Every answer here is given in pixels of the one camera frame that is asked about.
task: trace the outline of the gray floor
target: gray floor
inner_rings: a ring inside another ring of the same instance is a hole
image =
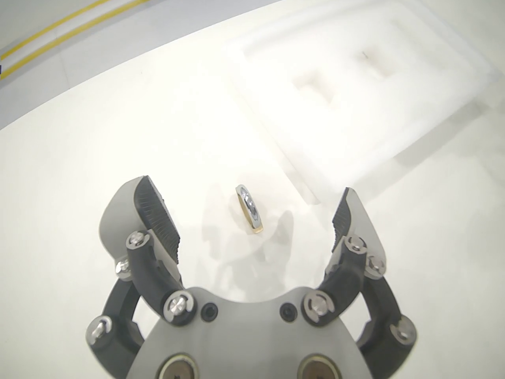
[[[76,36],[0,81],[0,129],[139,54],[280,0],[153,0]]]

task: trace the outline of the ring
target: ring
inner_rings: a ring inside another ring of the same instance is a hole
[[[247,188],[244,185],[238,185],[238,187],[235,188],[235,191],[237,191],[238,201],[240,202],[245,218],[247,218],[247,221],[253,229],[252,231],[254,233],[263,231],[263,224],[261,223],[258,209],[254,204],[251,194],[247,191]]]

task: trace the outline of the yellow tape stripe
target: yellow tape stripe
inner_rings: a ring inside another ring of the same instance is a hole
[[[46,27],[45,29],[41,30],[40,32],[37,32],[36,34],[34,34],[33,36],[30,36],[29,38],[23,40],[22,42],[18,43],[17,45],[11,47],[11,49],[9,49],[7,52],[5,52],[4,54],[0,55],[0,60],[1,59],[4,59],[4,58],[7,58],[7,56],[9,55],[12,55],[14,52],[16,52],[17,50],[21,49],[22,47],[26,46],[27,44],[29,44],[30,42],[33,42],[33,40],[35,39],[38,39],[40,36],[44,35],[45,33],[53,30],[53,29],[56,29],[56,27],[62,25],[63,23],[69,21],[69,20],[72,20],[73,18],[76,18],[77,16],[81,15],[82,13],[85,13],[86,11],[89,11],[91,9],[94,9],[95,7],[98,7],[99,5],[103,4],[104,2],[108,2],[110,0],[98,0],[86,7],[84,7],[83,9],[80,9],[72,14],[69,14],[68,16],[62,18],[61,20],[58,20],[56,23],[53,23],[52,25]]]
[[[109,11],[108,13],[102,14],[101,16],[98,16],[97,18],[95,18],[87,23],[82,24],[81,26],[69,31],[68,33],[61,35],[59,38],[56,38],[55,40],[47,43],[46,45],[43,45],[42,47],[37,49],[35,52],[32,52],[27,57],[22,58],[22,60],[16,62],[9,69],[3,71],[2,74],[0,75],[0,79],[7,78],[10,74],[14,73],[19,68],[22,68],[27,63],[33,61],[35,58],[37,58],[41,54],[44,54],[45,52],[53,49],[54,47],[60,45],[63,42],[65,42],[66,40],[76,36],[77,34],[83,32],[85,30],[88,30],[91,27],[96,26],[97,24],[99,24],[105,20],[108,20],[114,16],[117,16],[118,14],[121,14],[129,9],[132,9],[133,7],[136,7],[140,4],[143,4],[148,1],[151,1],[151,0],[135,0],[135,1],[129,2],[121,7],[118,7],[117,9]]]

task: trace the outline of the white foam tray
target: white foam tray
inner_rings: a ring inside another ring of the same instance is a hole
[[[321,202],[499,76],[419,0],[335,0],[225,52],[236,85]]]

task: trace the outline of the black screw hole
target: black screw hole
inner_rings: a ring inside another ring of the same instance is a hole
[[[214,321],[218,316],[217,305],[214,304],[213,302],[207,302],[202,307],[202,312],[200,313],[200,315],[202,316],[202,320],[205,321],[206,323]]]
[[[298,311],[296,310],[296,307],[292,303],[285,302],[283,303],[283,305],[281,305],[280,314],[281,318],[285,322],[292,323],[293,321],[296,320],[296,317],[298,316]]]

